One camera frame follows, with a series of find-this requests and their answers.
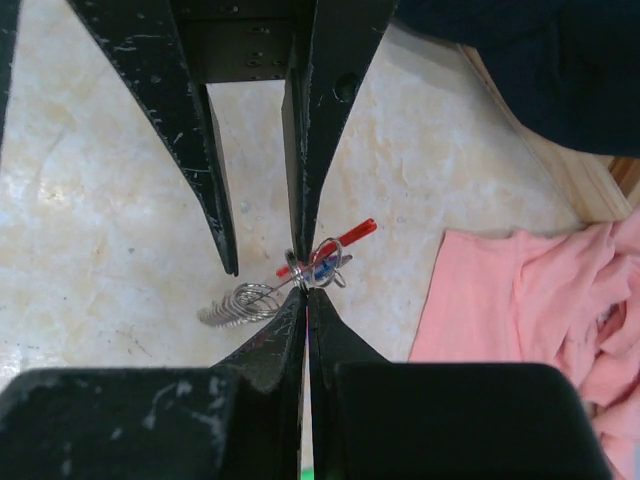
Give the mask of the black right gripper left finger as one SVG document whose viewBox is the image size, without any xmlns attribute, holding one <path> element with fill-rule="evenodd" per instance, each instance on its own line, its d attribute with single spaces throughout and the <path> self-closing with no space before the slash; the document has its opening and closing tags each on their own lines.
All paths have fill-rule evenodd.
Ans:
<svg viewBox="0 0 640 480">
<path fill-rule="evenodd" d="M 306 296 L 206 368 L 45 368 L 1 394 L 5 479 L 296 479 Z"/>
</svg>

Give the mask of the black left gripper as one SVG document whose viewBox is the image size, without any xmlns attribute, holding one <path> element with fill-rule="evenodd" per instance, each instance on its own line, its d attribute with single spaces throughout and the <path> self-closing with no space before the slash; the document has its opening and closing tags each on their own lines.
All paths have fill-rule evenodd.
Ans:
<svg viewBox="0 0 640 480">
<path fill-rule="evenodd" d="M 226 168 L 204 84 L 285 79 L 296 258 L 310 261 L 322 189 L 395 1 L 71 1 L 198 200 L 239 273 Z"/>
</svg>

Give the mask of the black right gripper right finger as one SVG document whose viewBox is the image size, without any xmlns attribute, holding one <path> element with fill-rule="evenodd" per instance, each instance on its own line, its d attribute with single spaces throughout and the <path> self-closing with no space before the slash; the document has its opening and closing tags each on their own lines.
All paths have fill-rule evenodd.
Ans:
<svg viewBox="0 0 640 480">
<path fill-rule="evenodd" d="M 571 384 L 531 363 L 393 363 L 308 294 L 319 479 L 608 479 Z"/>
</svg>

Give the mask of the blue key tag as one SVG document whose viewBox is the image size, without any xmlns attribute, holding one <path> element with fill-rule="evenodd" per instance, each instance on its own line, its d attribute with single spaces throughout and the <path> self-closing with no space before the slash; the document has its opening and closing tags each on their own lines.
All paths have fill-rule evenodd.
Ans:
<svg viewBox="0 0 640 480">
<path fill-rule="evenodd" d="M 330 255 L 325 257 L 319 264 L 313 268 L 313 280 L 316 283 L 329 281 L 335 276 L 335 271 L 346 263 L 350 262 L 353 256 L 350 254 L 339 257 L 338 255 Z"/>
</svg>

